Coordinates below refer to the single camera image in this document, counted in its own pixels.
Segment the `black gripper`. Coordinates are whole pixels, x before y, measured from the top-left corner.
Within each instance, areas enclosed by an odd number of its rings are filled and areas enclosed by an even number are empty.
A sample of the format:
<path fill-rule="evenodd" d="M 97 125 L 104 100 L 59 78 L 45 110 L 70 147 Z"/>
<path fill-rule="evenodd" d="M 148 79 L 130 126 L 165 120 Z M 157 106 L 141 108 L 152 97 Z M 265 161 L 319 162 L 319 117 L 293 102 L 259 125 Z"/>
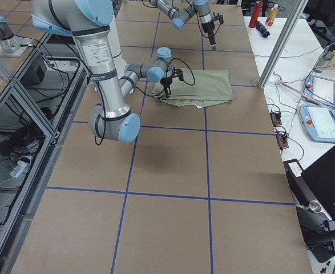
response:
<path fill-rule="evenodd" d="M 214 37 L 215 24 L 212 21 L 202 24 L 203 32 L 207 38 L 209 38 L 209 43 L 212 47 L 212 50 L 217 50 L 216 41 Z"/>
<path fill-rule="evenodd" d="M 160 84 L 163 86 L 163 91 L 165 93 L 166 98 L 169 98 L 171 95 L 170 85 L 172 84 L 172 79 L 173 79 L 173 76 L 170 75 L 160 80 Z"/>

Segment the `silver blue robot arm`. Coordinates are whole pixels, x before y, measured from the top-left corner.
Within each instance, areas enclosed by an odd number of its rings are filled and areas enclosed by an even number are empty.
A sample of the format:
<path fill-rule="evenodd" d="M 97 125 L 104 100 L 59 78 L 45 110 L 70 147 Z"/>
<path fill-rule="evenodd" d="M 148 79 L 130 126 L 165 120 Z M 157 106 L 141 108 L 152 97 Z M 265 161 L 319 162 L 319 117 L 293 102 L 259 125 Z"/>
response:
<path fill-rule="evenodd" d="M 130 64 L 118 76 L 108 35 L 114 18 L 111 1 L 33 1 L 33 25 L 44 32 L 72 37 L 81 61 L 99 93 L 89 118 L 101 139 L 129 143 L 137 137 L 140 118 L 125 97 L 139 79 L 160 82 L 171 75 L 171 50 L 161 47 L 153 63 Z"/>
<path fill-rule="evenodd" d="M 216 50 L 215 40 L 215 22 L 219 21 L 219 25 L 224 23 L 223 16 L 219 13 L 211 12 L 208 1 L 187 1 L 187 5 L 183 9 L 175 7 L 172 3 L 163 0 L 148 1 L 152 7 L 162 11 L 172 22 L 173 26 L 180 30 L 186 23 L 197 15 L 198 22 L 201 23 L 204 37 L 208 38 L 213 50 Z"/>

